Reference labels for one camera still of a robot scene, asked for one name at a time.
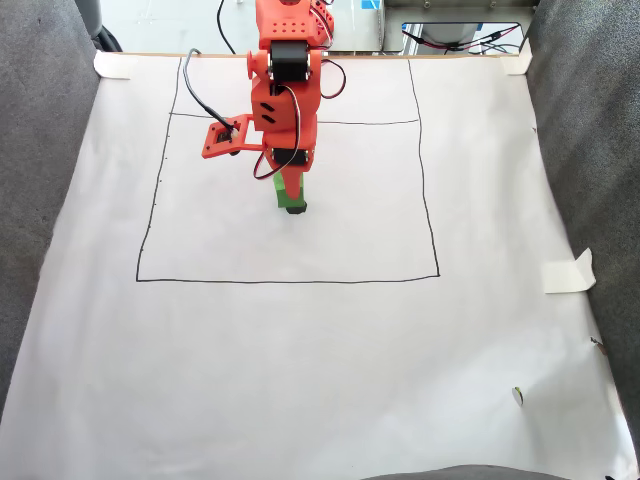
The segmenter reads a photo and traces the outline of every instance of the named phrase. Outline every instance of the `tape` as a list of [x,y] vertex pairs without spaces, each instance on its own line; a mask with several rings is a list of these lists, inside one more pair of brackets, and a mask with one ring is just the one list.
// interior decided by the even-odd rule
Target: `tape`
[[524,75],[529,70],[529,65],[533,59],[533,53],[531,53],[531,45],[527,38],[522,46],[520,55],[500,57],[502,68],[507,75]]
[[96,52],[93,68],[102,78],[129,80],[133,66],[138,62],[134,57],[117,53]]
[[593,287],[596,277],[592,269],[593,257],[587,248],[577,260],[551,262],[542,266],[544,293],[584,292]]

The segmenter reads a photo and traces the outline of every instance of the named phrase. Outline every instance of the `cable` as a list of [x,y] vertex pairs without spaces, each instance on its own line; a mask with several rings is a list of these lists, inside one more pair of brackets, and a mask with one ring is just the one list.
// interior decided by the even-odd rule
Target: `cable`
[[217,20],[218,20],[218,30],[220,30],[220,35],[222,36],[222,39],[224,40],[224,43],[227,44],[227,47],[229,47],[229,50],[231,50],[231,53],[233,53],[235,55],[236,51],[233,49],[233,47],[231,46],[231,44],[227,40],[227,37],[224,36],[224,32],[222,31],[222,25],[220,24],[220,12],[222,12],[222,5],[224,5],[224,0],[220,0],[220,6],[218,7],[218,18],[217,18]]
[[264,154],[265,154],[265,152],[263,151],[260,154],[260,157],[258,157],[258,161],[256,162],[256,166],[253,168],[253,177],[255,179],[257,179],[257,180],[264,180],[266,178],[272,177],[273,175],[278,173],[280,170],[282,170],[284,167],[286,167],[291,162],[293,162],[293,159],[296,158],[296,154],[298,153],[298,147],[300,146],[300,129],[301,129],[300,122],[301,122],[301,120],[300,120],[300,106],[298,105],[298,99],[296,98],[296,94],[293,92],[291,87],[287,87],[286,85],[281,85],[281,86],[286,88],[287,90],[289,90],[289,93],[291,94],[291,99],[293,100],[294,112],[296,114],[296,146],[295,146],[295,148],[293,150],[293,155],[291,155],[291,158],[289,159],[289,161],[287,161],[286,163],[283,163],[278,168],[275,168],[274,170],[271,170],[269,173],[257,176],[258,168],[260,167],[260,164],[262,163],[262,159],[264,158]]
[[184,83],[187,84],[187,90],[189,90],[189,93],[191,94],[193,99],[196,102],[198,102],[198,105],[204,108],[205,112],[207,112],[213,118],[218,120],[222,125],[224,125],[224,127],[227,130],[229,130],[229,132],[232,132],[233,126],[229,122],[227,122],[224,118],[222,118],[220,114],[216,112],[213,108],[209,107],[206,103],[200,100],[200,97],[198,97],[198,95],[196,95],[196,92],[193,91],[193,88],[191,88],[191,82],[189,82],[189,74],[187,73],[187,67],[189,66],[189,60],[191,60],[191,55],[193,54],[193,52],[196,52],[198,54],[201,53],[200,50],[198,50],[197,48],[192,48],[191,50],[189,50],[189,53],[187,54],[187,60],[184,62],[184,68],[182,69],[182,73],[184,74]]
[[514,47],[514,48],[520,48],[517,45],[512,45],[509,43],[504,43],[504,44],[500,44],[500,45],[494,45],[493,43],[489,43],[489,42],[485,42],[482,44],[482,46],[486,46],[487,48],[485,48],[484,50],[480,51],[480,52],[469,52],[471,55],[484,55],[486,52],[488,52],[489,50],[497,50],[500,53],[506,53],[508,54],[509,52],[507,52],[507,50],[505,50],[504,47]]
[[322,91],[320,91],[320,95],[322,95],[322,98],[326,98],[327,100],[331,100],[332,98],[336,98],[338,95],[340,95],[342,93],[342,91],[344,90],[344,87],[347,86],[347,74],[345,73],[344,68],[342,68],[342,65],[337,64],[333,60],[329,60],[328,58],[324,58],[324,59],[322,59],[322,63],[333,63],[336,67],[338,67],[342,71],[342,77],[343,77],[342,86],[340,87],[340,90],[338,90],[337,93],[334,93],[333,95],[325,95],[324,93],[322,93]]
[[313,6],[310,6],[309,8],[311,8],[311,13],[313,13],[316,17],[318,17],[318,19],[322,22],[322,24],[324,26],[324,29],[327,32],[327,36],[329,37],[329,46],[318,45],[317,47],[310,47],[310,48],[316,48],[316,49],[319,49],[319,50],[329,50],[333,45],[333,33],[331,33],[331,28],[329,28],[329,22],[327,22],[327,19],[324,18],[320,14],[320,12],[318,12],[318,10],[313,8]]
[[[498,30],[497,32],[491,33],[489,35],[485,35],[484,37],[478,38],[476,40],[471,40],[470,42],[451,43],[451,44],[434,44],[423,38],[416,37],[415,35],[412,35],[411,33],[407,32],[406,30],[403,30],[402,33],[408,36],[409,38],[412,38],[416,43],[419,43],[420,45],[426,45],[428,47],[435,48],[438,50],[450,50],[453,52],[461,52],[463,50],[469,50],[472,47],[477,47],[478,45],[484,45],[485,43],[495,42],[499,38],[502,38],[505,35],[508,35],[509,33],[513,32],[516,28],[518,28],[517,25],[515,27],[509,27],[503,30]],[[490,38],[490,40],[486,42],[482,41],[487,38]]]

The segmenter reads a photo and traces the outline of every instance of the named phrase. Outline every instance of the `gray fabric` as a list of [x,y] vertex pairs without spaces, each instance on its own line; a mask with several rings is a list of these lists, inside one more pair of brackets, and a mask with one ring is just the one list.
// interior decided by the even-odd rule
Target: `gray fabric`
[[398,473],[373,477],[375,480],[562,480],[542,473],[490,465],[464,465],[421,473]]
[[73,0],[0,1],[0,412],[98,88]]
[[640,452],[640,2],[544,0],[527,79],[542,158]]

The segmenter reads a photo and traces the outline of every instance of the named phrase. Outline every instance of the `black cable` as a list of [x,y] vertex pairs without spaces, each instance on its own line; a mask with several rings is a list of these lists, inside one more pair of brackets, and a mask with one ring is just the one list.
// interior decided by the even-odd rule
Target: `black cable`
[[98,32],[98,40],[100,41],[100,45],[102,45],[102,50],[105,52],[117,52],[115,44],[109,38],[109,34],[107,30],[103,27]]
[[278,168],[271,170],[269,173],[265,173],[264,175],[257,176],[258,168],[260,167],[260,164],[262,163],[262,159],[264,158],[264,154],[265,154],[265,152],[263,151],[260,154],[260,157],[258,157],[256,166],[253,167],[253,176],[256,180],[264,180],[265,178],[272,177],[273,175],[278,173],[280,170],[282,170],[284,167],[289,165],[296,158],[296,154],[298,153],[298,148],[300,147],[300,130],[302,128],[302,125],[300,124],[301,123],[300,106],[298,105],[298,99],[296,98],[296,94],[293,93],[293,90],[291,89],[291,87],[287,87],[286,85],[282,85],[282,87],[286,88],[289,91],[289,94],[291,95],[291,100],[293,101],[293,111],[296,116],[296,146],[293,150],[293,155],[291,155],[291,158],[286,163],[283,163]]
[[509,52],[507,52],[504,47],[515,47],[518,48],[516,45],[511,45],[508,43],[502,44],[502,45],[494,45],[493,43],[490,42],[485,42],[483,44],[481,44],[482,47],[487,47],[484,50],[480,51],[480,52],[469,52],[469,54],[471,55],[483,55],[484,53],[486,53],[489,50],[497,50],[500,53],[506,53],[508,54]]
[[344,68],[342,68],[342,65],[337,64],[333,60],[329,60],[328,58],[323,58],[322,63],[332,63],[342,71],[342,77],[343,77],[342,86],[340,87],[340,90],[338,90],[337,93],[334,93],[333,95],[325,95],[324,93],[322,93],[322,91],[320,91],[320,95],[322,95],[322,98],[331,100],[332,98],[336,98],[338,95],[340,95],[344,90],[344,87],[347,86],[347,74],[345,73]]
[[520,45],[514,45],[513,43],[498,43],[498,44],[494,44],[492,43],[491,45],[496,45],[496,47],[512,47],[512,48],[517,48],[518,51],[520,51]]
[[224,0],[220,0],[220,6],[218,7],[218,18],[217,18],[217,20],[218,20],[218,30],[220,30],[220,35],[222,36],[222,39],[224,40],[224,43],[227,44],[227,47],[229,47],[229,50],[231,50],[231,53],[233,53],[235,55],[236,51],[233,49],[233,47],[231,46],[231,44],[227,40],[227,37],[224,36],[224,32],[222,31],[222,25],[220,24],[220,12],[222,12],[222,5],[224,5]]
[[477,46],[477,45],[482,45],[483,43],[486,42],[482,42],[482,40],[485,40],[487,38],[490,38],[490,40],[488,40],[488,42],[495,42],[496,40],[498,40],[499,38],[502,38],[505,33],[510,33],[512,31],[514,31],[516,28],[518,28],[518,26],[516,25],[515,27],[508,27],[508,28],[503,28],[502,30],[498,30],[497,32],[493,32],[490,33],[489,35],[485,35],[484,37],[481,38],[476,38],[475,40],[471,40],[469,42],[463,42],[463,43],[448,43],[448,44],[434,44],[432,42],[428,42],[423,38],[420,37],[416,37],[415,35],[412,35],[411,33],[407,32],[406,30],[402,30],[402,33],[405,34],[406,36],[408,36],[409,38],[413,39],[415,42],[421,44],[421,45],[427,45],[428,47],[432,47],[432,48],[441,48],[441,49],[450,49],[451,51],[459,51],[456,49],[460,49],[460,50],[466,50],[464,47],[466,45],[471,45],[472,43],[475,42],[480,42],[477,43],[476,45],[472,45],[472,46]]
[[207,112],[213,118],[218,120],[222,125],[224,125],[224,127],[227,130],[229,130],[229,132],[232,132],[233,126],[230,123],[228,123],[224,118],[222,118],[222,116],[220,116],[220,114],[216,112],[213,108],[209,107],[202,100],[200,100],[200,97],[198,97],[198,95],[196,95],[196,92],[193,91],[193,88],[191,88],[191,82],[189,82],[189,74],[187,73],[187,67],[189,66],[189,60],[191,60],[191,55],[193,54],[193,52],[201,53],[200,50],[198,50],[197,48],[192,48],[191,50],[189,50],[189,53],[187,54],[187,60],[184,62],[184,67],[182,69],[182,73],[184,74],[184,83],[187,84],[187,90],[189,90],[189,93],[191,94],[193,99],[196,102],[198,102],[198,105],[204,108],[205,112]]

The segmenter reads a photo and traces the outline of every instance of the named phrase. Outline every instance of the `drawn square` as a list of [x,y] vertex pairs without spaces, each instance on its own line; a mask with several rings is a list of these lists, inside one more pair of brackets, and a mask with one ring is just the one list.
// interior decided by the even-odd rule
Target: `drawn square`
[[302,215],[278,209],[273,182],[253,178],[256,152],[202,159],[210,123],[172,118],[141,280],[363,282],[436,275],[419,122],[320,124]]

